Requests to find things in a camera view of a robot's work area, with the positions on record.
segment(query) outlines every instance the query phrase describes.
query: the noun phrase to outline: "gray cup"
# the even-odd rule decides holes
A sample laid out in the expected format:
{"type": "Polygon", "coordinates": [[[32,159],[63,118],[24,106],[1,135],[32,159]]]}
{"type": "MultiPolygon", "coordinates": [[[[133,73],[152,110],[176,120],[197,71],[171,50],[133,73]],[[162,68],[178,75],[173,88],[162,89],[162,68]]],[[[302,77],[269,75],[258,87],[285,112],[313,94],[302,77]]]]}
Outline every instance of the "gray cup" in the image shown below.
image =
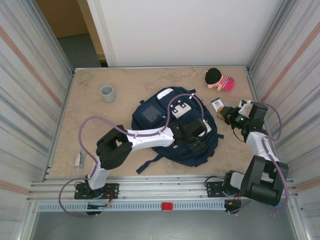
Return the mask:
{"type": "Polygon", "coordinates": [[[107,103],[111,103],[116,99],[115,90],[111,85],[104,85],[100,89],[100,93],[103,97],[103,100],[107,103]]]}

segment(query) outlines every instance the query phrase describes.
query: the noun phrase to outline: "small box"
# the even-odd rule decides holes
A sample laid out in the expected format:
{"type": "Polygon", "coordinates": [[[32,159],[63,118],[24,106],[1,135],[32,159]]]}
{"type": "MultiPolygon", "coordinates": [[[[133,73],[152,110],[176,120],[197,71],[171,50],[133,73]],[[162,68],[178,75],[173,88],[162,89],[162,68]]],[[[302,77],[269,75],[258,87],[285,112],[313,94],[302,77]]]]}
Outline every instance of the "small box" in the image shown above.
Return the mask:
{"type": "Polygon", "coordinates": [[[174,205],[172,202],[163,202],[161,209],[162,211],[172,211],[174,209],[174,205]]]}
{"type": "Polygon", "coordinates": [[[219,108],[225,106],[224,103],[221,101],[220,97],[217,97],[216,99],[213,99],[213,100],[211,101],[211,104],[212,104],[212,106],[213,106],[213,108],[214,108],[214,110],[215,110],[216,112],[218,112],[218,109],[219,109],[219,108]]]}

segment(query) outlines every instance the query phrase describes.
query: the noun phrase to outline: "pink plush toy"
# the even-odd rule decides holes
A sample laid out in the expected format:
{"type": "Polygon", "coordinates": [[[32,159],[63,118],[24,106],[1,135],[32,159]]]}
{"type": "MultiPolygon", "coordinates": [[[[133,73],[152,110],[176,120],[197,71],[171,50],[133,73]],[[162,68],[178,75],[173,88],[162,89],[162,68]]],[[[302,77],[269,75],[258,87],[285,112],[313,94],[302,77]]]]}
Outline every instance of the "pink plush toy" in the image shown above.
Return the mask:
{"type": "Polygon", "coordinates": [[[235,80],[229,76],[222,76],[221,72],[214,67],[206,72],[205,83],[210,89],[215,87],[217,91],[221,89],[230,91],[235,85],[235,80]]]}

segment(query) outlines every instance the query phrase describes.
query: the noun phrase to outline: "red button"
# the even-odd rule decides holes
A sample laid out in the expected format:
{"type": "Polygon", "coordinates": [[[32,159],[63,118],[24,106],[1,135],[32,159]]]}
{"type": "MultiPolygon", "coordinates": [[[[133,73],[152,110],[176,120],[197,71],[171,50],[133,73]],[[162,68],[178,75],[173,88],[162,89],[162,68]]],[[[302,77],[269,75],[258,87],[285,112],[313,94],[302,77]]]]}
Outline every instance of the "red button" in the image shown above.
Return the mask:
{"type": "Polygon", "coordinates": [[[172,211],[174,208],[174,205],[172,202],[163,202],[162,203],[162,210],[163,211],[172,211]]]}

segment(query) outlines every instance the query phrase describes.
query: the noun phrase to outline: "corrugated metal wall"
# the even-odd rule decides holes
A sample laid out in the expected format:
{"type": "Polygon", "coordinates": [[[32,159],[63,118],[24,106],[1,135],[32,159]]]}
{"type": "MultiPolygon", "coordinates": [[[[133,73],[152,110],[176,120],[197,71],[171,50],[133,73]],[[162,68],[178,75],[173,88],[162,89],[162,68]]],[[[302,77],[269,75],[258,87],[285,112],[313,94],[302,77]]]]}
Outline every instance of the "corrugated metal wall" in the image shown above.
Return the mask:
{"type": "Polygon", "coordinates": [[[32,1],[0,2],[0,239],[41,181],[72,70],[32,1]]]}
{"type": "MultiPolygon", "coordinates": [[[[258,98],[280,112],[283,129],[275,146],[289,165],[313,237],[320,239],[320,1],[291,2],[250,71],[258,98]]],[[[277,116],[270,111],[266,119],[276,136],[277,116]]]]}

